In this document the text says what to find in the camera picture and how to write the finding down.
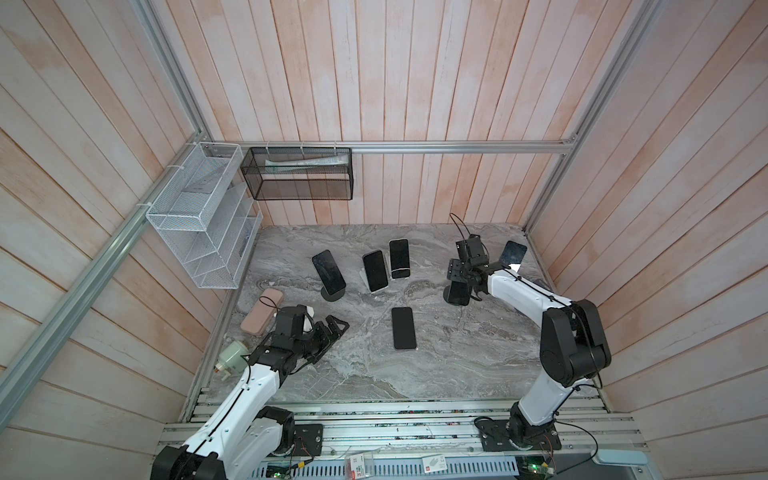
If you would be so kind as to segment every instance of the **wooden wall panel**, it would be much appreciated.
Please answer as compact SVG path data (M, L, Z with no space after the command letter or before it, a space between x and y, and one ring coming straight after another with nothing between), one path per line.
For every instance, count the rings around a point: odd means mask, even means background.
M3 370L194 128L125 2L3 2L0 56ZM0 434L4 474L146 477L221 302L147 232Z
M567 138L641 4L250 0L249 13L247 0L153 2L225 141ZM291 225L444 223L451 212L524 223L556 160L365 155L353 159L352 201L261 207Z
M531 232L665 478L766 470L766 28L768 2L668 4Z

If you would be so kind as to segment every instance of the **black smartphone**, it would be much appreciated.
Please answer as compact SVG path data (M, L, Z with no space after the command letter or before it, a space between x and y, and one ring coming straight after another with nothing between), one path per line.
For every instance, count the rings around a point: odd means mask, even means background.
M416 348L416 330L413 326L411 307L397 306L392 309L392 339L395 341L395 350Z
M445 299L446 302L451 305L469 305L470 290L468 283L451 282L451 286L448 288L448 296Z
M384 265L384 253L381 250L367 253L362 256L362 264L366 268L366 277L368 278L368 287L372 292L381 290L389 285Z
M506 266L520 265L523 263L523 257L525 257L525 252L527 251L528 247L525 245L509 240L504 247L502 255L498 258L498 261Z
M411 276L411 259L408 253L408 239L401 238L389 241L389 265L392 267L392 278Z
M330 250L323 250L312 257L312 263L329 295L334 295L346 288L344 277L341 276L341 271Z

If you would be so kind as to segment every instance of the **sticker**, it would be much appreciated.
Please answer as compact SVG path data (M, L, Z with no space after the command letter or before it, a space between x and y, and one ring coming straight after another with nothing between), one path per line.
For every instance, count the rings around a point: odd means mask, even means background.
M363 458L362 453L348 457L346 460L346 467L349 469L349 477L352 480L355 480L356 478L365 478L366 460Z
M424 472L442 472L448 470L448 463L445 460L445 455L433 455L431 457L422 458L424 463Z

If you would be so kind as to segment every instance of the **gray marble surface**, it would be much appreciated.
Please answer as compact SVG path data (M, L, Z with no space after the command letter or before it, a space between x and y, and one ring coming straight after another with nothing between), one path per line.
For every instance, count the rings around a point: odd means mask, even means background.
M471 225L498 259L507 240L527 243L518 227ZM362 255L382 250L389 262L389 241L407 238L411 276L390 279L389 286L370 293L359 271ZM246 313L261 292L272 286L285 293L283 305L314 307L316 319L333 314L351 324L323 359L285 381L273 401L339 401L364 399L516 398L525 394L539 372L539 329L498 300L483 296L468 306L448 305L442 290L445 271L461 237L455 225L350 225L268 227L260 231L253 261L243 281L236 310L225 335L252 349L260 340L240 330ZM320 296L322 283L311 257L330 249L347 288L341 300ZM527 253L520 274L542 279ZM419 348L398 351L392 346L390 310L413 308ZM210 397L222 399L237 382L215 374Z

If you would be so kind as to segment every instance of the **phone stand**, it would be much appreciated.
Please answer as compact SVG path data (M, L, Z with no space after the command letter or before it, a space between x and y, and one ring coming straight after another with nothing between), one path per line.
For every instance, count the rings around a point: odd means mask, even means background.
M335 302L335 301L337 301L338 299L340 299L341 297L344 296L344 292L346 292L346 289L342 288L338 292L336 292L333 295L331 295L330 293L328 293L328 290L326 290L325 287L320 289L320 295L323 297L323 299L326 302Z

